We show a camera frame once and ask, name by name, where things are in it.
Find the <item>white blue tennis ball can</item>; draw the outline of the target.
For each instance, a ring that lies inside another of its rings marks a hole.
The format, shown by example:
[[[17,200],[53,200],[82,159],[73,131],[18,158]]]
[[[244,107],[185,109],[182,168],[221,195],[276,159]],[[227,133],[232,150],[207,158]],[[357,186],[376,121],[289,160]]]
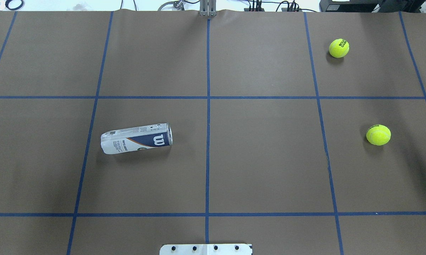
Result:
[[[105,154],[120,154],[173,144],[169,123],[117,129],[101,135],[101,148]]]

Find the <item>white pedestal base plate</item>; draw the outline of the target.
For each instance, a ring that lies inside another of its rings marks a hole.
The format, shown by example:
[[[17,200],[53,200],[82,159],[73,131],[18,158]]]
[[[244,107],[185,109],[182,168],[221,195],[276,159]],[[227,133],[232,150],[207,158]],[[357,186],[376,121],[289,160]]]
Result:
[[[160,255],[252,255],[251,244],[172,244],[163,245]]]

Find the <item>black box on desk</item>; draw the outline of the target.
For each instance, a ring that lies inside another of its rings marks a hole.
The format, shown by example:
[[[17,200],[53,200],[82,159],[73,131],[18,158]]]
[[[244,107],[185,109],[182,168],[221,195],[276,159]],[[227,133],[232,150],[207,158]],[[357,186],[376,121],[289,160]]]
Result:
[[[378,0],[320,0],[321,12],[372,12],[379,4]]]

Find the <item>aluminium frame post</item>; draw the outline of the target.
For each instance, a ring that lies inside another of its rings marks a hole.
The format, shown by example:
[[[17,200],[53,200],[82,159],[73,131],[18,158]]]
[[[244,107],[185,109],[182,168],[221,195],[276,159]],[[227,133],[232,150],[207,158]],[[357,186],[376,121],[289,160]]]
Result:
[[[216,0],[200,0],[200,16],[215,17],[217,14]]]

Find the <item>yellow tennis ball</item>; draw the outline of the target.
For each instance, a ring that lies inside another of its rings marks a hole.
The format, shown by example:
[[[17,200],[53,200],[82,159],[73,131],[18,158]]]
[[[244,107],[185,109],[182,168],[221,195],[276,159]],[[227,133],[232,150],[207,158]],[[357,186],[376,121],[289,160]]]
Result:
[[[335,58],[343,58],[349,52],[350,45],[345,39],[335,39],[329,45],[329,54]]]
[[[384,125],[375,124],[367,129],[365,137],[370,144],[382,146],[390,141],[391,131]]]

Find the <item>blue tape roll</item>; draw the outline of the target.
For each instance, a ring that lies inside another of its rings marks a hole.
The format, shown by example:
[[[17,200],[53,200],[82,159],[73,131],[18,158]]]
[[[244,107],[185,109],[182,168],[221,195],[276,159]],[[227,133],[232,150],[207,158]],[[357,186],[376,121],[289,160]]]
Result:
[[[5,7],[10,11],[20,10],[25,5],[25,0],[6,0]]]

